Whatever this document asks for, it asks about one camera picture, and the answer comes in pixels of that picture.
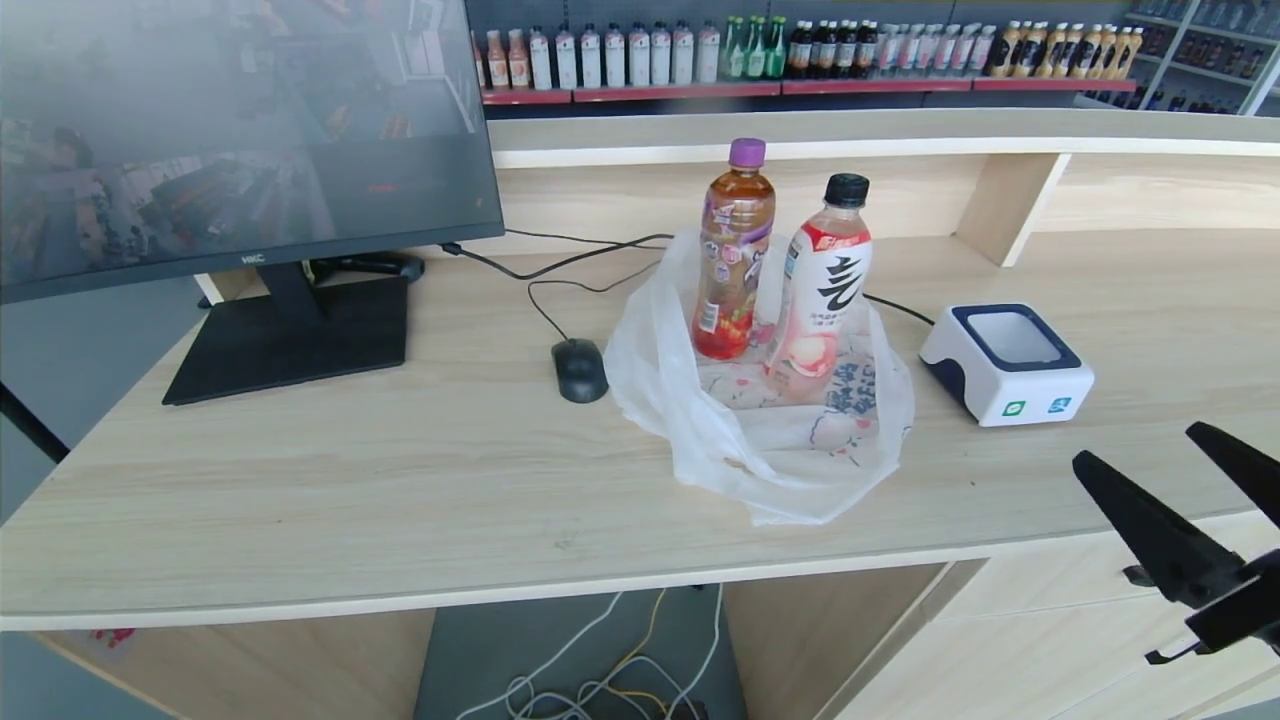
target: black bottle cap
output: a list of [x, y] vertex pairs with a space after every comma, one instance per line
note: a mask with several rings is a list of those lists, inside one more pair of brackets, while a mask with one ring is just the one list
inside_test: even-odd
[[827, 181], [823, 202], [836, 208], [861, 208], [867, 205], [867, 191], [872, 181], [854, 173], [837, 173]]

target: computer monitor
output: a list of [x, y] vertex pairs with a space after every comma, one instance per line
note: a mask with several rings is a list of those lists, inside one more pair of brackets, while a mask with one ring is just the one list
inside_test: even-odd
[[0, 301], [251, 265], [166, 404], [404, 361], [406, 278], [502, 234], [462, 0], [0, 0]]

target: monitor base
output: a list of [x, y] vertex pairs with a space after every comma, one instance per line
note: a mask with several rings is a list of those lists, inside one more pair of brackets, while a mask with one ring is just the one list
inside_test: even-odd
[[259, 273], [271, 295], [214, 305], [165, 405], [404, 364], [408, 278], [310, 288], [297, 264]]

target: green bottle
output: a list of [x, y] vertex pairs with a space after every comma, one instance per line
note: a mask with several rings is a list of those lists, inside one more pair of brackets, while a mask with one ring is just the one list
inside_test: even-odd
[[746, 77], [760, 79], [769, 60], [769, 47], [764, 37], [764, 17], [751, 18], [750, 41], [746, 44]]
[[773, 17], [773, 32], [769, 35], [769, 49], [764, 58], [764, 77], [781, 79], [787, 69], [787, 19]]
[[742, 23], [742, 18], [733, 18], [733, 38], [728, 49], [728, 79], [742, 79], [746, 73], [746, 37]]

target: purple bottle cap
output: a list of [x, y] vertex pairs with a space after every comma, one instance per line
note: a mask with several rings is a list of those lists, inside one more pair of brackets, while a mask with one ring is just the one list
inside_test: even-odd
[[728, 146], [728, 164], [735, 168], [764, 167], [764, 141], [756, 137], [740, 137]]

